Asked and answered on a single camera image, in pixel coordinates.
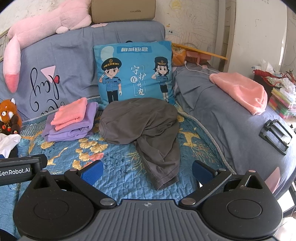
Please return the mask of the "blue cartoon police pillow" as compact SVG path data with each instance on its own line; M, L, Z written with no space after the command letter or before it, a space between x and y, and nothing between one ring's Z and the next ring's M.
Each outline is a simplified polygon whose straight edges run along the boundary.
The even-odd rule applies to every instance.
M128 42L93 47L100 101L158 98L175 104L171 42Z

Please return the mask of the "pink plush toy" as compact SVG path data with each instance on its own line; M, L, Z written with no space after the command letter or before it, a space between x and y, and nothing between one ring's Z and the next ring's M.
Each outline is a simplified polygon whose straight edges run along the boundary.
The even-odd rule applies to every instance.
M16 92L20 80L21 50L51 35L88 27L92 23L90 5L91 1L64 1L50 12L20 20L10 27L3 76L11 93Z

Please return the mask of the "folded pink towel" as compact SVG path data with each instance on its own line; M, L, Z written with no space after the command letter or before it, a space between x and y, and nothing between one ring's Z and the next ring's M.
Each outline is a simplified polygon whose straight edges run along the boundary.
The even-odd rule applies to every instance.
M70 104L61 106L55 113L51 125L59 131L73 123L79 123L84 119L87 107L87 98L82 97Z

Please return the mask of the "white cloth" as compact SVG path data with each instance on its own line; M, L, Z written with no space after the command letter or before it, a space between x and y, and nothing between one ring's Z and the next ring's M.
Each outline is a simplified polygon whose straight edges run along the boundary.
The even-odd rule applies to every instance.
M20 142L19 134L5 135L0 133L0 154L1 158L8 158L11 150Z

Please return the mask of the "blue floral quilt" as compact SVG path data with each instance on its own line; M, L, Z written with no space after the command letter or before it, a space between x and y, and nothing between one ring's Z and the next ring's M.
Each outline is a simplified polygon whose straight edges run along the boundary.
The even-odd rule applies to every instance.
M18 155L46 155L47 170L51 174L63 174L70 168L82 169L100 160L104 166L102 177L95 188L116 201L122 199L174 199L192 193L197 182L192 175L192 163L200 160L213 169L230 168L206 128L193 116L180 110L178 142L181 163L178 182L162 190L156 190L148 179L142 160L134 144L115 145L107 143L95 126L92 134L74 141L47 142L42 137L45 118L26 123L17 146Z

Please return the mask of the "folded purple garment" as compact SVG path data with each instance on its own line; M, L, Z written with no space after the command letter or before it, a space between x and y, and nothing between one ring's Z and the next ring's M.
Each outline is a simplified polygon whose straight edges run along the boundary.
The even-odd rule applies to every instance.
M86 106L84 119L79 123L70 124L59 131L56 131L50 122L54 119L54 113L47 117L42 137L47 142L73 141L84 138L93 128L93 123L99 104L90 102Z

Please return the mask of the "stack of colourful books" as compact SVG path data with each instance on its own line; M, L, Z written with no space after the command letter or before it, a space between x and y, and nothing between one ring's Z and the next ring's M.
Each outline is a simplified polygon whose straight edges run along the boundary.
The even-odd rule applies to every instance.
M295 117L295 101L290 102L277 88L272 89L268 105L283 119Z

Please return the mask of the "red panda plush toy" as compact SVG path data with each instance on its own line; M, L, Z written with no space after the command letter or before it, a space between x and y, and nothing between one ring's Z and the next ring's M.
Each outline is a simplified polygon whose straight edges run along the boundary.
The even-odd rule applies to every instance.
M20 134L22 119L17 111L15 99L3 100L0 105L0 111L1 133L5 135Z

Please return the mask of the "pink small fan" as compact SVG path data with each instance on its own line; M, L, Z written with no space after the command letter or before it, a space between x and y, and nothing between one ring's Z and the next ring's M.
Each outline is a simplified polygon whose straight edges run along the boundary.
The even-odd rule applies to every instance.
M208 54L186 51L186 61L190 63L195 63L197 66L201 66L203 69L207 68L209 60L211 60L211 56Z

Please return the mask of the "grey sweatshirt with print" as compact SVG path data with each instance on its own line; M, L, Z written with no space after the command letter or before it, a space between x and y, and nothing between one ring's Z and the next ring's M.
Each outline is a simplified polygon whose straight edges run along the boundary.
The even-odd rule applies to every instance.
M178 182L181 154L178 111L157 98L132 98L107 105L99 121L106 142L134 143L156 190Z

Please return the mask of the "yellow wooden stick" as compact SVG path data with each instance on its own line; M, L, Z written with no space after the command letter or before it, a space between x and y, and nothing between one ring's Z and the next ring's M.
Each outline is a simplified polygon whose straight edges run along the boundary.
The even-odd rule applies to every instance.
M223 59L223 60L228 60L227 57L217 55L217 54L214 54L214 53L210 53L210 52L206 52L206 51L203 51L203 50L199 50L199 49L196 49L196 48L188 47L188 46L185 46L185 45L181 45L181 44L177 44L177 43L173 43L173 42L171 43L171 45L174 46L174 47L183 48L186 51L198 52L198 53L210 55L210 56L213 56L213 57L217 57L217 58L220 58L220 59Z

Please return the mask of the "red bag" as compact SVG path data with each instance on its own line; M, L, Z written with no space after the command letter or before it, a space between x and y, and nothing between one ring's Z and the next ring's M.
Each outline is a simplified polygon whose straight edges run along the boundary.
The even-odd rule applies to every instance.
M282 79L281 77L277 77L275 75L272 75L271 73L267 72L267 71L262 71L259 69L255 69L252 71L254 74L254 78L253 80L259 84L261 84L266 93L267 93L267 101L270 100L271 98L271 91L275 88L275 89L280 89L281 86L278 86L278 84L280 84L280 80ZM275 78L275 83L271 83L268 78Z

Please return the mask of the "black plastic bracket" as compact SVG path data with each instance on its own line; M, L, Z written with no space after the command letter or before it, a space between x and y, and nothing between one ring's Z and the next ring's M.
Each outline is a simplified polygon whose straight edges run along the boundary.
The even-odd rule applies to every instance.
M260 130L259 136L284 156L293 139L292 133L277 119L268 120Z

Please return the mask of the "beige headrest cushion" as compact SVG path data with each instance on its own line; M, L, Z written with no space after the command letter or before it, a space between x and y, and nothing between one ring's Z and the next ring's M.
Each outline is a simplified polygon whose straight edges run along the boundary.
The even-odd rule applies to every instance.
M155 0L91 1L93 23L150 21L155 17Z

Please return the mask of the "pink towel on duvet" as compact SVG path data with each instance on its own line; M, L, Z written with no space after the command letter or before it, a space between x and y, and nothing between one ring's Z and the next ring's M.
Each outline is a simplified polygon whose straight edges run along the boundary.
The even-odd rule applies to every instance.
M267 93L264 87L256 81L239 73L226 72L212 73L209 79L252 115L265 112Z

